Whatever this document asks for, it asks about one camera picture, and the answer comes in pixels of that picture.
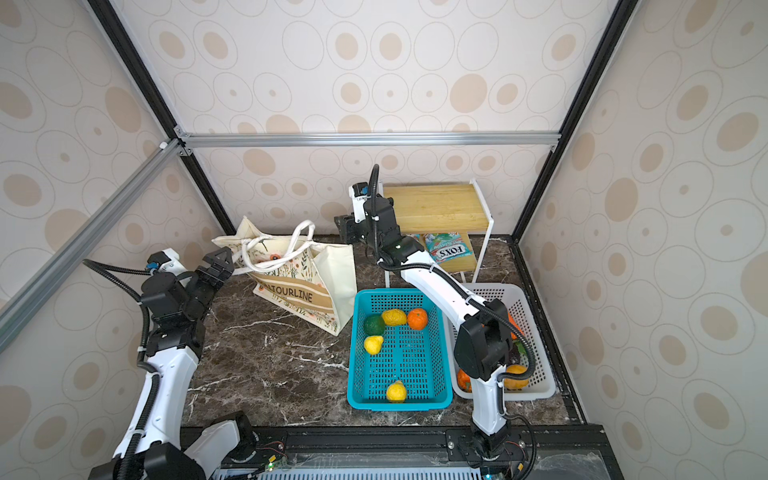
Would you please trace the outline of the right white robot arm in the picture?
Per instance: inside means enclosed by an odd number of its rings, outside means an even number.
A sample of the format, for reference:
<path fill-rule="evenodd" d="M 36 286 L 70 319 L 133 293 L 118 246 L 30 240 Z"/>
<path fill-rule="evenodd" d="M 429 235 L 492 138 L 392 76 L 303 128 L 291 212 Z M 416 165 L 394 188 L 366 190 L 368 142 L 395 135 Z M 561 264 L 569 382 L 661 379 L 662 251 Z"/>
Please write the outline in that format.
<path fill-rule="evenodd" d="M 501 302 L 470 292 L 401 233 L 393 200 L 362 183 L 350 188 L 350 197 L 353 212 L 334 218 L 342 241 L 371 247 L 380 268 L 419 289 L 453 324 L 454 359 L 471 379 L 474 426 L 486 436 L 497 434 L 507 423 L 499 375 L 512 363 L 514 342 L 524 342 L 525 336 Z"/>

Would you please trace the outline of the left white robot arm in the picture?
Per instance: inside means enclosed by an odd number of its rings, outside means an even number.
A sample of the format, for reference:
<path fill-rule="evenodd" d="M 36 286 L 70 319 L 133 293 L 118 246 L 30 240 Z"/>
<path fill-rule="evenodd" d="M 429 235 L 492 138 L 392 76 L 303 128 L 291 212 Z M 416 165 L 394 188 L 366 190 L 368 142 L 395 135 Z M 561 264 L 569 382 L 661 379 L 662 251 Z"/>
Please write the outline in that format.
<path fill-rule="evenodd" d="M 184 270 L 170 249 L 152 254 L 134 290 L 119 279 L 123 268 L 91 259 L 84 265 L 126 292 L 140 307 L 142 329 L 136 365 L 145 374 L 133 417 L 111 460 L 92 479 L 208 479 L 241 441 L 237 420 L 206 428 L 189 447 L 181 444 L 184 398 L 204 350 L 204 319 L 232 276 L 232 252 L 209 253 Z"/>

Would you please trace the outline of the floral cream grocery tote bag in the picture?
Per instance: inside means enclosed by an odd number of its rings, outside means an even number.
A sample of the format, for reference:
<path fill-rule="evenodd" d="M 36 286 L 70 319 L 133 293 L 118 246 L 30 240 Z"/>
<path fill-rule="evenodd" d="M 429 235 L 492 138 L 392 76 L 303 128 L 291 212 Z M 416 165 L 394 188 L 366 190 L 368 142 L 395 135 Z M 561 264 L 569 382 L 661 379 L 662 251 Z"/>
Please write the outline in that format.
<path fill-rule="evenodd" d="M 255 281 L 255 295 L 337 336 L 354 315 L 353 247 L 318 242 L 314 233 L 310 220 L 289 236 L 277 236 L 243 218 L 234 235 L 213 243 L 232 252 L 234 273 Z"/>

